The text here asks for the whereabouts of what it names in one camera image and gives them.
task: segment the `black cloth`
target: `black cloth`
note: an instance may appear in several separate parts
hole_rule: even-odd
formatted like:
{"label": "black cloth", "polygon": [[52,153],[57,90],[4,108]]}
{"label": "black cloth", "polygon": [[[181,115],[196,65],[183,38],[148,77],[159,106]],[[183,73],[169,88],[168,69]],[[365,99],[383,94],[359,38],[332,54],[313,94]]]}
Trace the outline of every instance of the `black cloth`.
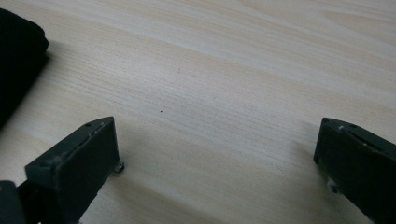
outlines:
{"label": "black cloth", "polygon": [[0,8],[0,128],[48,60],[41,27]]}

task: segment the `light wood surface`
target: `light wood surface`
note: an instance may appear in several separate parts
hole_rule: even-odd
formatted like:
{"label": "light wood surface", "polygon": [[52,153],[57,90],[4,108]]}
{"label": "light wood surface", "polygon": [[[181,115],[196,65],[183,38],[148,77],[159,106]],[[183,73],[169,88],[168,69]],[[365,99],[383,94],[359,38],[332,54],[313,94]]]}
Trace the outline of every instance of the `light wood surface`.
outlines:
{"label": "light wood surface", "polygon": [[0,7],[42,26],[50,57],[0,132],[0,179],[114,116],[126,170],[84,224],[368,222],[312,158],[323,117],[396,143],[395,1]]}

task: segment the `black object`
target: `black object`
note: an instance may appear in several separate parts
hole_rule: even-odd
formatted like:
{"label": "black object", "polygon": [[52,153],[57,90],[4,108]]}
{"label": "black object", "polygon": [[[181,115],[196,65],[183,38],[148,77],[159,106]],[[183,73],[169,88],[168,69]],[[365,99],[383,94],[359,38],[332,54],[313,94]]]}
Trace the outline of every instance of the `black object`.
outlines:
{"label": "black object", "polygon": [[315,163],[375,223],[396,223],[396,146],[354,124],[323,119]]}
{"label": "black object", "polygon": [[43,29],[0,8],[0,127],[48,61]]}
{"label": "black object", "polygon": [[0,223],[78,223],[110,174],[122,170],[114,119],[91,121],[26,165],[17,189],[0,182]]}

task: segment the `wood grain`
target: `wood grain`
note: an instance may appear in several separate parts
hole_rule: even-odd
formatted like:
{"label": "wood grain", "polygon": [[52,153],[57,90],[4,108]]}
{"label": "wood grain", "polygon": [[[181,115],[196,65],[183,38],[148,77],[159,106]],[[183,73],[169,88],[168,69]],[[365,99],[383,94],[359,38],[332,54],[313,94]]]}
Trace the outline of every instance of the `wood grain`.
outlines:
{"label": "wood grain", "polygon": [[396,143],[394,1],[0,7],[41,25],[50,57],[0,132],[0,179],[114,116],[127,167],[82,223],[368,222],[312,157],[323,117]]}

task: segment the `black fabric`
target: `black fabric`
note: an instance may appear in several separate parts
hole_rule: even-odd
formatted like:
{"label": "black fabric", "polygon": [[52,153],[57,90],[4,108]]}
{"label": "black fabric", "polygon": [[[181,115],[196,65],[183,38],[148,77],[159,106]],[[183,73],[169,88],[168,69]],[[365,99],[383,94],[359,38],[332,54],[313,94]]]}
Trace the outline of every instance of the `black fabric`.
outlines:
{"label": "black fabric", "polygon": [[48,45],[41,27],[0,8],[0,128],[47,62]]}

